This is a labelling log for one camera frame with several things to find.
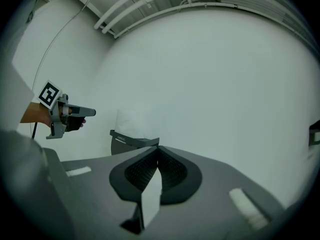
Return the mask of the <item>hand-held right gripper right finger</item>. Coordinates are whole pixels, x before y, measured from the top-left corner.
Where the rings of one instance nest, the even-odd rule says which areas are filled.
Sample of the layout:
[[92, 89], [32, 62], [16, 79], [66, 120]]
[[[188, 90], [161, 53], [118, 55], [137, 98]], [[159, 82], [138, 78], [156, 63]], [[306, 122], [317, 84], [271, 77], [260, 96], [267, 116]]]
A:
[[157, 168], [162, 182], [161, 205], [175, 205], [187, 201], [202, 184], [200, 168], [164, 146], [157, 149]]

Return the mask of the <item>person's left hand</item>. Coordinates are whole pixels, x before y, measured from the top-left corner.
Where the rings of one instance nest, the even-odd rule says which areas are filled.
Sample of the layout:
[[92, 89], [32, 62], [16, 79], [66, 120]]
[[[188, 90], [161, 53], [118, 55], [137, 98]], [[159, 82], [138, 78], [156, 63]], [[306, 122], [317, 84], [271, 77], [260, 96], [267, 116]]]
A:
[[72, 108], [68, 105], [63, 105], [58, 108], [60, 116], [67, 116], [72, 113]]

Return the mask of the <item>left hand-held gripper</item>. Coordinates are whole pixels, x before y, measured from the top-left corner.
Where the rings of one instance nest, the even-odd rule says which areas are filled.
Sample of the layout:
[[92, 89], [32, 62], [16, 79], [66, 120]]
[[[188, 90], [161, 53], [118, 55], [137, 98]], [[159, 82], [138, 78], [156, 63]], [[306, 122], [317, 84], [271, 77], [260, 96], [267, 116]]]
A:
[[69, 106], [69, 96], [62, 89], [47, 80], [37, 96], [38, 101], [48, 109], [50, 116], [50, 135], [47, 140], [61, 139], [66, 132], [77, 131], [82, 127], [85, 117], [94, 117], [96, 110], [83, 106], [71, 106], [71, 114], [60, 116], [59, 107]]

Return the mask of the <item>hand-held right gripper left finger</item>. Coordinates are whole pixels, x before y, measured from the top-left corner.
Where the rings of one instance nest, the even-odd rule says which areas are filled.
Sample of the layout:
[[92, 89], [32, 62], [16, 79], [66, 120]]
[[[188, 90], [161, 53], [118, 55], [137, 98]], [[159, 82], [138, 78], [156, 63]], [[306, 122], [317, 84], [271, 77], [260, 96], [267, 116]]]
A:
[[109, 174], [109, 182], [124, 201], [140, 202], [142, 193], [157, 170], [157, 147], [145, 151], [116, 165]]

